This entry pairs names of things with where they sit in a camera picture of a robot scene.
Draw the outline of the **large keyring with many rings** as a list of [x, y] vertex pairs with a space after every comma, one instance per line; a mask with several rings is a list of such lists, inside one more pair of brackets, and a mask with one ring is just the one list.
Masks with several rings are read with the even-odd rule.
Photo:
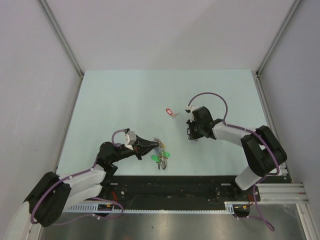
[[155, 154], [151, 156], [151, 159], [156, 162], [159, 170], [165, 170], [168, 166], [168, 159], [171, 156], [166, 151], [166, 147], [159, 138], [154, 138], [154, 141], [158, 143], [158, 147], [154, 149]]

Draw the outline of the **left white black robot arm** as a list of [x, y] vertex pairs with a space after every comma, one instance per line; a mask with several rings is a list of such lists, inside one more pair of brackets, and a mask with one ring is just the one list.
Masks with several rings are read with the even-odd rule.
[[143, 139], [133, 131], [125, 134], [125, 143], [104, 142], [93, 165], [81, 172], [61, 176], [47, 172], [28, 194], [30, 223], [42, 227], [53, 225], [64, 210], [87, 199], [105, 200], [111, 188], [109, 181], [117, 171], [115, 163], [135, 156], [138, 160], [160, 146], [157, 141]]

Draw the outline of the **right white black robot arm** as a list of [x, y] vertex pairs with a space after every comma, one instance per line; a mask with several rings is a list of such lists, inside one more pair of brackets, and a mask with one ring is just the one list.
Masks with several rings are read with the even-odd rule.
[[187, 135], [189, 140], [210, 138], [227, 141], [243, 148], [248, 166], [238, 175], [230, 188], [231, 196], [242, 201], [249, 194], [249, 188], [287, 161], [287, 153], [268, 126], [256, 129], [243, 128], [213, 119], [205, 107], [188, 106], [190, 114]]

